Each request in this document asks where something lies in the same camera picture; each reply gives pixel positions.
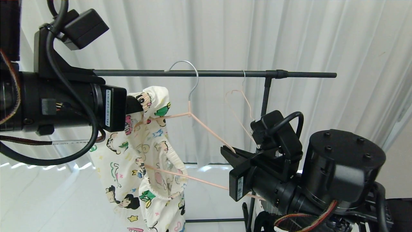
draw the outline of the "white label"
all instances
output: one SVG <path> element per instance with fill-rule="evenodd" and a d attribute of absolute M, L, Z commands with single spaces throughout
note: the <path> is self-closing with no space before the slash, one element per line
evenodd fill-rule
<path fill-rule="evenodd" d="M 106 120 L 105 120 L 105 125 L 110 126 L 110 106 L 111 106 L 111 101 L 112 101 L 112 91 L 111 90 L 106 90 Z"/>
<path fill-rule="evenodd" d="M 237 199 L 239 200 L 242 197 L 243 197 L 243 177 L 240 177 L 239 180 L 237 180 Z"/>

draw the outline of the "clothing rack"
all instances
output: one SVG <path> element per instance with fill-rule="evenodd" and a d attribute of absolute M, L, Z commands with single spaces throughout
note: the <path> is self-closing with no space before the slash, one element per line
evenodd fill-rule
<path fill-rule="evenodd" d="M 97 76 L 170 76 L 170 77 L 191 77 L 196 76 L 192 70 L 97 70 L 93 72 Z M 262 110 L 260 115 L 266 114 L 267 103 L 269 101 L 269 92 L 272 79 L 283 79 L 287 77 L 303 78 L 336 78 L 336 73 L 317 73 L 317 72 L 289 72 L 285 70 L 266 70 L 266 71 L 212 71 L 198 70 L 199 77 L 263 77 L 265 78 L 265 89 L 263 92 Z M 187 223 L 206 223 L 206 222 L 237 222 L 245 223 L 246 232 L 251 232 L 252 218 L 255 209 L 255 198 L 250 200 L 249 211 L 247 204 L 242 204 L 243 218 L 224 218 L 224 219 L 196 219 L 186 220 Z"/>

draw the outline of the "vertical rack pole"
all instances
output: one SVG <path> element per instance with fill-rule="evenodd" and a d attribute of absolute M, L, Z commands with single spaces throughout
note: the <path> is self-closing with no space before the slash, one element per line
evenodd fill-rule
<path fill-rule="evenodd" d="M 267 110 L 267 103 L 269 101 L 269 91 L 270 91 L 270 85 L 272 83 L 272 78 L 271 77 L 266 77 L 265 78 L 265 91 L 263 92 L 263 101 L 262 101 L 262 110 L 260 113 L 260 116 L 263 116 L 266 114 Z M 246 232 L 252 232 L 252 218 L 253 218 L 253 213 L 255 209 L 255 198 L 250 199 L 250 206 L 249 206 L 249 214 L 247 218 L 247 225 L 246 225 Z"/>

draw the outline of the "beige wall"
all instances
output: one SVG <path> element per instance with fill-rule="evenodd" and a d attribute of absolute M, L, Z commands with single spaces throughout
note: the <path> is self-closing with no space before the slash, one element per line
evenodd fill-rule
<path fill-rule="evenodd" d="M 412 198 L 412 120 L 386 153 L 377 182 L 384 185 L 386 198 Z"/>

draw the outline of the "child's garment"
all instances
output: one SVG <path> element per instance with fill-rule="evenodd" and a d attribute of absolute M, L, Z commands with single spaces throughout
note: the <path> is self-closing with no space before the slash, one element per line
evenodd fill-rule
<path fill-rule="evenodd" d="M 129 232 L 182 232 L 187 178 L 145 168 L 146 163 L 187 175 L 168 141 L 166 120 L 148 119 L 167 113 L 168 90 L 152 86 L 130 95 L 137 98 L 144 112 L 126 115 L 125 130 L 108 133 L 90 156 L 109 202 Z M 142 120 L 146 123 L 137 125 Z"/>

